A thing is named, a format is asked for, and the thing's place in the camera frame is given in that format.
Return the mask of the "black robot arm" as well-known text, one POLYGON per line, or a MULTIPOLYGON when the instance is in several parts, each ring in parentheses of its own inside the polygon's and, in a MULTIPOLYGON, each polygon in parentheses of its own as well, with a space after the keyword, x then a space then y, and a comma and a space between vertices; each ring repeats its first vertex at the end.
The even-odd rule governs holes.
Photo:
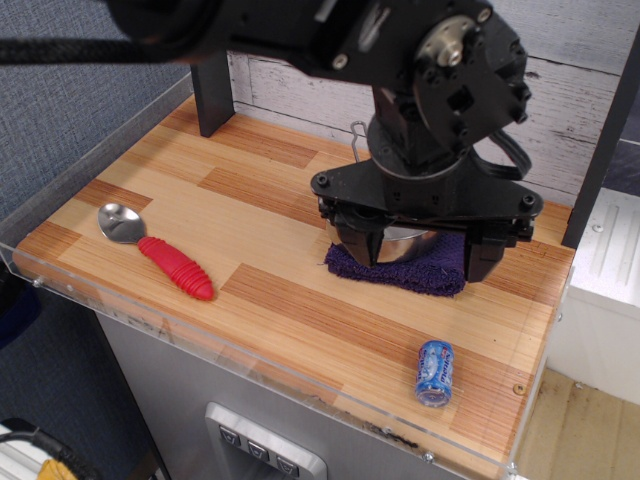
POLYGON ((321 215, 360 264, 391 226, 465 237, 464 271, 484 280, 533 235, 541 197, 507 134, 531 93, 527 54, 487 1, 112 1, 118 28, 159 61, 231 50, 372 89, 370 158, 318 173, 321 215))

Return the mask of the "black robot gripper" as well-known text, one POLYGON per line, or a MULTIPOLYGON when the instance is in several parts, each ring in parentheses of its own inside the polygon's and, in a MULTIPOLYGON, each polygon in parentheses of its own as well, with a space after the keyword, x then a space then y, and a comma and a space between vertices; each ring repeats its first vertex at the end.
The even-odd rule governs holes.
POLYGON ((377 265, 389 226, 451 231, 465 234, 465 278, 476 283, 532 238, 544 202, 521 185, 531 161, 503 125, 455 118, 433 132, 420 120, 374 116, 366 140, 369 159, 310 183, 334 243, 359 264, 377 265))

